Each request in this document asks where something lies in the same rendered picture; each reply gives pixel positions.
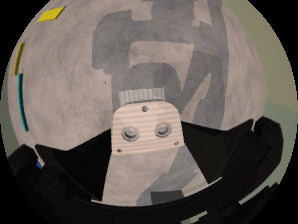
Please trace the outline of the teal rectangular bar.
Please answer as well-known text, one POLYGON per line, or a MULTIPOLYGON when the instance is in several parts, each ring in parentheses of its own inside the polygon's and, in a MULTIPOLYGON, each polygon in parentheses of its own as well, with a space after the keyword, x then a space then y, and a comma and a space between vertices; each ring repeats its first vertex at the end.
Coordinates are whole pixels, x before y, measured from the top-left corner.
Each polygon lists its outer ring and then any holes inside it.
POLYGON ((29 131, 28 125, 27 125, 27 117, 25 117, 25 111, 24 111, 24 100, 23 100, 23 73, 19 73, 19 81, 17 81, 17 84, 19 84, 19 89, 17 89, 17 92, 19 92, 19 108, 20 108, 20 117, 23 117, 23 125, 24 125, 24 131, 29 131))

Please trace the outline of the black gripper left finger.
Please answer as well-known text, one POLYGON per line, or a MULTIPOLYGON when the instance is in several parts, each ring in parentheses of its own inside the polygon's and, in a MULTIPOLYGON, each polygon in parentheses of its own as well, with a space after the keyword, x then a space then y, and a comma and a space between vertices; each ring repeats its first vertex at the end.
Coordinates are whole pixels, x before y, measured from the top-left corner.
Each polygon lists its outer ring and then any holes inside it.
POLYGON ((37 144, 35 149, 44 164, 51 167, 63 169, 65 175, 73 180, 74 184, 80 186, 88 193, 92 200, 102 200, 106 171, 108 171, 110 153, 112 153, 112 140, 110 140, 112 129, 106 129, 93 139, 63 151, 63 149, 47 147, 37 144))

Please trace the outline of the yellow flat bar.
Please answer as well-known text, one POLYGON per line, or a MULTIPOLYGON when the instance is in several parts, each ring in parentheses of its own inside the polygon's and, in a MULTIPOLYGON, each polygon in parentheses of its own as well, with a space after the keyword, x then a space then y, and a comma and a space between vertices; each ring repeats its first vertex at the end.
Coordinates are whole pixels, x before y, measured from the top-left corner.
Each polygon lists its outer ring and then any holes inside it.
POLYGON ((59 7, 59 8, 53 8, 53 10, 49 10, 47 12, 44 12, 43 15, 41 15, 41 18, 37 20, 37 22, 48 22, 48 20, 55 20, 57 19, 57 16, 61 15, 61 12, 64 11, 65 7, 59 7))

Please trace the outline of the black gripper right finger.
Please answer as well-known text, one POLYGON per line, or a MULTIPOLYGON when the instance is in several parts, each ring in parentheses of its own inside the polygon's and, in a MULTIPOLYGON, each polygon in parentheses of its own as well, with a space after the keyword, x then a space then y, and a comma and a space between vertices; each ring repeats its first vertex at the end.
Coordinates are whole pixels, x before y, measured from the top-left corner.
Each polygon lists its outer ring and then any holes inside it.
POLYGON ((186 121, 180 121, 184 143, 200 167, 208 185, 220 179, 220 172, 227 161, 239 137, 245 136, 253 128, 253 119, 235 125, 229 131, 202 127, 186 121))

